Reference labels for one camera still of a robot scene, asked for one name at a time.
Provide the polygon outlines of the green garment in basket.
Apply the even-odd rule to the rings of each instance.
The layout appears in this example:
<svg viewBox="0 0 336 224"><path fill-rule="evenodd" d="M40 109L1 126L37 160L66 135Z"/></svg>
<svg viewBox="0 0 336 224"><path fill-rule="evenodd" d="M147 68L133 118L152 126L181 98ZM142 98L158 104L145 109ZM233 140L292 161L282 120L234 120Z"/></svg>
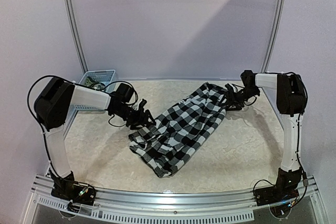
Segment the green garment in basket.
<svg viewBox="0 0 336 224"><path fill-rule="evenodd" d="M99 82L99 81L93 79L90 76L87 76L85 78L84 85L87 86L87 87L89 87L89 88L96 89L96 90L104 90L106 88L106 86L105 86L104 83Z"/></svg>

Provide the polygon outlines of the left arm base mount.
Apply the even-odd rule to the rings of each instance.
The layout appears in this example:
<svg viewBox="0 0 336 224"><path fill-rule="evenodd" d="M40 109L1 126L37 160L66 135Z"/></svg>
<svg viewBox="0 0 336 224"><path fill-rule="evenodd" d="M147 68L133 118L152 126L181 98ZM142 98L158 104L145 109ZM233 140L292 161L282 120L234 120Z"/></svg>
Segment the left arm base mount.
<svg viewBox="0 0 336 224"><path fill-rule="evenodd" d="M94 205L96 189L90 184L76 181L72 171L64 178L50 172L50 177L54 182L51 195L55 198L67 200L68 210L78 212L79 208L75 204Z"/></svg>

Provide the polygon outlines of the left aluminium wall post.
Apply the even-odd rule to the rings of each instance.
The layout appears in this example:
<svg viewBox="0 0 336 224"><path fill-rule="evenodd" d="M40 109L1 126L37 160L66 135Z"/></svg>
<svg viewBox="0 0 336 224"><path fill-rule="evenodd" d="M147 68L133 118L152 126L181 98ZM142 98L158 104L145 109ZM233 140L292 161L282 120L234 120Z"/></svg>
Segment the left aluminium wall post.
<svg viewBox="0 0 336 224"><path fill-rule="evenodd" d="M64 2L65 2L65 8L66 8L67 16L68 16L68 23L69 23L73 43L74 43L76 54L79 60L79 65L80 65L82 72L85 73L89 69L88 69L86 59L85 59L84 50L81 44L81 39L80 39L78 27L77 27L74 6L72 3L72 0L64 0Z"/></svg>

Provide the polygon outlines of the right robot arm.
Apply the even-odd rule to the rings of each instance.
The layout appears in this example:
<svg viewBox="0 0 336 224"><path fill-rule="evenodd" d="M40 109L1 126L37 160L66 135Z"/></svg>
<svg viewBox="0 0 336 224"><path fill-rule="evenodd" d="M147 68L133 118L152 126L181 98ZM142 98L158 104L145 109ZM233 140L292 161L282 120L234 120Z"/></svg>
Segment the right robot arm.
<svg viewBox="0 0 336 224"><path fill-rule="evenodd" d="M236 90L233 84L225 85L226 109L229 111L241 110L250 98L260 95L261 88L276 91L276 108L283 123L284 149L271 196L282 201L297 188L304 175L300 151L302 119L308 104L306 87L301 76L294 72L254 73L245 70L240 77L244 84L240 90Z"/></svg>

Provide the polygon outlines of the light blue plastic basket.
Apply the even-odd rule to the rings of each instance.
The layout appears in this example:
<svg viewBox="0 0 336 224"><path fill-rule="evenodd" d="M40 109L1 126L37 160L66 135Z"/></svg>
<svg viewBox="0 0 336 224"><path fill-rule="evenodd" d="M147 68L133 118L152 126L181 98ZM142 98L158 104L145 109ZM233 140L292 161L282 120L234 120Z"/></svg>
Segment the light blue plastic basket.
<svg viewBox="0 0 336 224"><path fill-rule="evenodd" d="M115 70L87 71L78 83L72 82L75 89L70 105L77 110L104 111L109 102L109 93L114 90Z"/></svg>

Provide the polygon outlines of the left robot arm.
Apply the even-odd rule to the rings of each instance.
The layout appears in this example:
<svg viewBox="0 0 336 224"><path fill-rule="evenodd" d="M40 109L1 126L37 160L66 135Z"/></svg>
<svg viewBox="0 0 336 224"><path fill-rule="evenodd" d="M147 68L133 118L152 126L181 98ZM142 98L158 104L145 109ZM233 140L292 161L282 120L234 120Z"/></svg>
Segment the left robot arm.
<svg viewBox="0 0 336 224"><path fill-rule="evenodd" d="M146 100L130 101L137 96L133 85L125 81L118 81L117 89L108 93L50 76L50 81L34 103L34 111L43 131L50 175L58 184L58 192L67 200L73 200L78 195L77 186L72 184L74 177L64 143L63 131L69 108L72 105L84 105L104 110L109 116L120 117L131 130L154 126L151 112L144 108Z"/></svg>

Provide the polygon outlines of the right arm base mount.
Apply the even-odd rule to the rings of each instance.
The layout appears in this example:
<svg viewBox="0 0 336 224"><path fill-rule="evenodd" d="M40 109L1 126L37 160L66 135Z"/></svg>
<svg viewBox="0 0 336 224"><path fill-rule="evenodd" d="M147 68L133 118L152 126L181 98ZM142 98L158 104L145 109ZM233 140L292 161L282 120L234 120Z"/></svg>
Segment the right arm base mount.
<svg viewBox="0 0 336 224"><path fill-rule="evenodd" d="M259 182L268 182L270 186L256 188ZM277 202L286 203L288 208L296 206L302 201L308 189L308 179L303 179L304 192L299 193L298 181L293 179L278 180L275 184L268 180L261 179L253 186L253 196L256 200L257 206L271 205Z"/></svg>

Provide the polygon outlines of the front aluminium rail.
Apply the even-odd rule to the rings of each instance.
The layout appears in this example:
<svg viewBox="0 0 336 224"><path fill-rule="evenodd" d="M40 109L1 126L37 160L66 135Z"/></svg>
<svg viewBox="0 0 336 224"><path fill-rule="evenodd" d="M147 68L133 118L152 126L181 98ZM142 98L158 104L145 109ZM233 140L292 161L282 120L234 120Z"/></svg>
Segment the front aluminium rail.
<svg viewBox="0 0 336 224"><path fill-rule="evenodd" d="M278 217L273 212L287 206L282 201L258 206L251 189L221 193L139 193L97 189L93 206L78 212L68 202L51 195L53 181L36 176L31 187L24 223L327 223L313 177L298 187L302 200Z"/></svg>

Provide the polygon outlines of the aluminium wall post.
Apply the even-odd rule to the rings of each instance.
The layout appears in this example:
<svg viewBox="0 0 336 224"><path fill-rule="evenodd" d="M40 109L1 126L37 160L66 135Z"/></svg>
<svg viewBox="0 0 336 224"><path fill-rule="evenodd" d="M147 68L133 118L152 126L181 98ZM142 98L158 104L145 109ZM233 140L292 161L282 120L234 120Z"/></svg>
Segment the aluminium wall post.
<svg viewBox="0 0 336 224"><path fill-rule="evenodd" d="M272 26L271 26L271 34L268 40L264 61L261 65L261 72L266 72L268 70L268 66L271 60L271 55L272 55L272 52L275 46L275 42L276 42L276 38L277 38L279 26L280 26L282 10L284 7L284 1L285 0L276 0L274 18L273 18Z"/></svg>
<svg viewBox="0 0 336 224"><path fill-rule="evenodd" d="M72 0L64 0L64 2L65 2L65 8L66 8L67 16L68 16L68 23L69 23L73 43L74 43L76 54L79 60L79 65L80 65L82 72L85 73L89 69L88 69L86 59L85 59L84 50L81 44L81 39L80 39L78 27L77 27L74 6L72 3Z"/></svg>

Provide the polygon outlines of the black white checked shirt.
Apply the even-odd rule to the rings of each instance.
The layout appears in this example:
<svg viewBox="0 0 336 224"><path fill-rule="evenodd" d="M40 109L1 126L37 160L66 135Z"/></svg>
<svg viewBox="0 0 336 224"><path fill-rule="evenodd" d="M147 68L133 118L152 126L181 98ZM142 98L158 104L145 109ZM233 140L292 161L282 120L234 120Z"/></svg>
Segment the black white checked shirt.
<svg viewBox="0 0 336 224"><path fill-rule="evenodd" d="M130 134L129 149L159 178L175 175L206 142L226 115L227 90L204 83Z"/></svg>

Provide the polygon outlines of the right aluminium wall post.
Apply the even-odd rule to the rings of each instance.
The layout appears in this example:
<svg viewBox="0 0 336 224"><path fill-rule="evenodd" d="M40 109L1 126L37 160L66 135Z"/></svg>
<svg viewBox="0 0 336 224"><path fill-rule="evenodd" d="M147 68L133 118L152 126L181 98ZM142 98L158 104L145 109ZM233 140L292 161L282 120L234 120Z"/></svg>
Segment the right aluminium wall post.
<svg viewBox="0 0 336 224"><path fill-rule="evenodd" d="M268 66L271 60L271 55L272 55L272 52L275 46L275 42L276 42L276 38L277 38L279 26L280 26L282 10L284 7L284 1L285 0L276 0L274 18L273 18L272 26L271 26L271 34L268 40L264 61L261 65L261 72L266 72L268 70Z"/></svg>

